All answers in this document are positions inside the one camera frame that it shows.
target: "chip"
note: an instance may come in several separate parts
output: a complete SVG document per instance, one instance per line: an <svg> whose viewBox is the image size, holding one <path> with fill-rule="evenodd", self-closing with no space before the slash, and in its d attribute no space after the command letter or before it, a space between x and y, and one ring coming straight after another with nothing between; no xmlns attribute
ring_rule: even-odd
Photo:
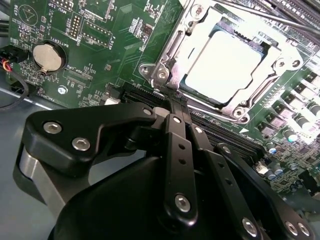
<svg viewBox="0 0 320 240"><path fill-rule="evenodd" d="M314 158L312 158L312 157L309 157L309 158L307 158L305 161L306 161L307 163L309 163L309 164L313 164L316 160L315 160Z"/></svg>
<svg viewBox="0 0 320 240"><path fill-rule="evenodd" d="M303 148L301 148L301 149L299 150L299 153L300 153L300 154L307 154L309 151L310 151L309 148L303 147Z"/></svg>

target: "black mechanical arm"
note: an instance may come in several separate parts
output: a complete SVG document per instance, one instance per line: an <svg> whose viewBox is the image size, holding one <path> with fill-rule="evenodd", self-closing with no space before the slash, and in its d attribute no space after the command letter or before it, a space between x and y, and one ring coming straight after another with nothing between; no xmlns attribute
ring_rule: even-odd
<svg viewBox="0 0 320 240"><path fill-rule="evenodd" d="M50 240L313 240L308 223L227 144L213 147L188 109L143 103L36 112L16 184L57 218ZM90 186L90 168L145 150Z"/></svg>

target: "green circuit board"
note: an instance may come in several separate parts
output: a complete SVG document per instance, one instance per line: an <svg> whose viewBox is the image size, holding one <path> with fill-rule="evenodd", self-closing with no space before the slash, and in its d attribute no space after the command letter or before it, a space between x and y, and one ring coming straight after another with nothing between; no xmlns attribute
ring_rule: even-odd
<svg viewBox="0 0 320 240"><path fill-rule="evenodd" d="M13 69L39 88L38 95L67 108L99 105L109 85L130 83L152 91L138 66L156 63L182 11L179 0L12 0L11 44L32 51L42 41L52 41L62 46L67 55L65 67L53 74L40 73L32 59L14 64ZM270 102L306 78L311 73L308 63L319 61L320 54L319 47L295 31L283 25L274 27L297 40L306 64L281 76L250 110L248 124L196 114L260 145L272 141L280 146L284 151L272 157L284 174L271 185L282 193L304 170L310 170L314 177L319 175L320 143L289 143L282 135L286 126L267 138L257 127L274 112ZM66 94L59 93L61 86L67 89ZM292 164L296 165L295 170L291 169Z"/></svg>
<svg viewBox="0 0 320 240"><path fill-rule="evenodd" d="M182 12L178 0L13 0L11 9L13 45L32 51L49 40L67 55L64 70L48 76L32 60L14 70L67 108L98 105L108 84L149 89L137 66L157 60Z"/></svg>

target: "cable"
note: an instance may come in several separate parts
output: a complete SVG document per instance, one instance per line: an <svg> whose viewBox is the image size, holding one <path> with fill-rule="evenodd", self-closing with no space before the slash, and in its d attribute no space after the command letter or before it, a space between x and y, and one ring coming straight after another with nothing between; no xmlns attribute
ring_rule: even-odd
<svg viewBox="0 0 320 240"><path fill-rule="evenodd" d="M12 69L9 65L9 60L2 60L2 67L6 72L12 72Z"/></svg>
<svg viewBox="0 0 320 240"><path fill-rule="evenodd" d="M6 67L8 62L3 61L2 65L6 64ZM29 87L28 87L28 84L26 83L26 81L16 72L12 71L7 71L7 72L10 72L10 75L16 79L19 83L21 83L22 87L23 87L23 94L20 96L20 98L18 98L16 101L14 101L13 103L10 103L8 105L5 105L5 106L0 106L0 112L1 111L6 111L6 110L9 110L9 109L13 109L15 108L16 106L18 106L21 102L24 101L24 99L29 95Z"/></svg>
<svg viewBox="0 0 320 240"><path fill-rule="evenodd" d="M262 12L262 11L259 11L259 10L252 9L252 8L244 6L242 4L230 2L230 1L227 1L227 0L214 0L214 1L217 2L217 3L220 3L220 4L228 5L230 7L235 8L235 9L239 9L239 10L242 10L242 11L245 11L245 12L248 12L248 13L263 17L263 18L266 18L266 19L270 19L270 20L279 22L281 24L285 24L285 25L291 26L291 27L296 28L296 29L304 30L306 32L309 32L309 33L312 33L312 34L316 35L317 38L320 38L320 31L315 29L315 28L313 28L313 27L305 26L305 25L296 23L294 21L287 20L287 19L284 19L282 17L274 16L274 15L271 15L271 14L268 14L268 13L265 13L265 12Z"/></svg>

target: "silver metal part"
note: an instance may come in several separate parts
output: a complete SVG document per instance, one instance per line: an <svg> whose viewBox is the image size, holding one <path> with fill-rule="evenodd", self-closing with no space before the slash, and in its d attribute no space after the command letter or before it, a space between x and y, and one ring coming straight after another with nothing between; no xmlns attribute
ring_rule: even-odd
<svg viewBox="0 0 320 240"><path fill-rule="evenodd" d="M184 80L189 88L225 104L217 110L202 102L212 108L211 116L237 124L247 124L250 121L248 112L279 76L287 70L295 71L304 64L296 45L259 18L223 5L247 23L256 20L256 23L250 26L250 31L243 34L245 37L262 32L278 43L274 46L264 39L270 47L267 52L258 52L226 31L213 31L222 18L236 21L216 9L216 5L220 3L212 0L180 0L180 3L184 11L161 56L156 63L142 63L139 66L140 74L158 91L163 87L177 91ZM243 31L247 28L248 26L240 27ZM243 55L246 55L246 61L242 61ZM243 113L235 115L238 108L242 108Z"/></svg>
<svg viewBox="0 0 320 240"><path fill-rule="evenodd" d="M109 97L109 98L105 101L104 105L105 105L105 106L106 106L106 105L115 105L115 104L119 104L120 102L121 102L120 99L116 99L116 98L113 98L113 97Z"/></svg>
<svg viewBox="0 0 320 240"><path fill-rule="evenodd" d="M179 118L177 118L177 117L173 117L173 120L176 122L176 123L178 123L178 124L180 124L181 123L181 120L179 119Z"/></svg>
<svg viewBox="0 0 320 240"><path fill-rule="evenodd" d="M90 142L83 137L76 137L72 140L72 146L75 150L85 152L90 148Z"/></svg>
<svg viewBox="0 0 320 240"><path fill-rule="evenodd" d="M58 87L58 93L64 95L68 92L68 88L66 86L60 85Z"/></svg>
<svg viewBox="0 0 320 240"><path fill-rule="evenodd" d="M198 132L198 134L202 134L202 133L203 133L203 131L201 130L201 128L198 127L198 126L195 127L195 130Z"/></svg>
<svg viewBox="0 0 320 240"><path fill-rule="evenodd" d="M230 149L227 148L226 146L223 147L223 150L225 150L225 152L226 152L227 154L230 154L230 153L231 153Z"/></svg>
<svg viewBox="0 0 320 240"><path fill-rule="evenodd" d="M298 236L298 231L296 227L289 221L285 222L286 228L289 230L290 233L292 233L294 236Z"/></svg>
<svg viewBox="0 0 320 240"><path fill-rule="evenodd" d="M166 118L170 114L170 111L168 111L165 108L158 107L158 106L154 107L153 111L154 111L155 114L157 114L157 115L159 115L159 116L161 116L163 118Z"/></svg>
<svg viewBox="0 0 320 240"><path fill-rule="evenodd" d="M191 209L189 200L183 195L177 195L174 198L175 205L177 208L184 213L187 213Z"/></svg>
<svg viewBox="0 0 320 240"><path fill-rule="evenodd" d="M304 235L306 235L308 237L310 236L309 230L302 223L299 222L298 226L299 226L301 232L303 232Z"/></svg>
<svg viewBox="0 0 320 240"><path fill-rule="evenodd" d="M149 116L152 115L152 112L149 109L144 108L143 112Z"/></svg>
<svg viewBox="0 0 320 240"><path fill-rule="evenodd" d="M76 179L59 175L42 165L24 148L20 164L20 171L35 184L45 204L55 218L58 218L66 203L77 193L89 187L88 176Z"/></svg>
<svg viewBox="0 0 320 240"><path fill-rule="evenodd" d="M41 67L43 73L55 72L63 64L59 53L50 44L36 45L32 52L34 61Z"/></svg>
<svg viewBox="0 0 320 240"><path fill-rule="evenodd" d="M48 121L43 125L43 129L48 134L58 134L62 131L62 127L59 123L54 121Z"/></svg>
<svg viewBox="0 0 320 240"><path fill-rule="evenodd" d="M256 226L246 217L242 219L242 225L246 232L250 234L252 237L256 237L258 235L258 230Z"/></svg>

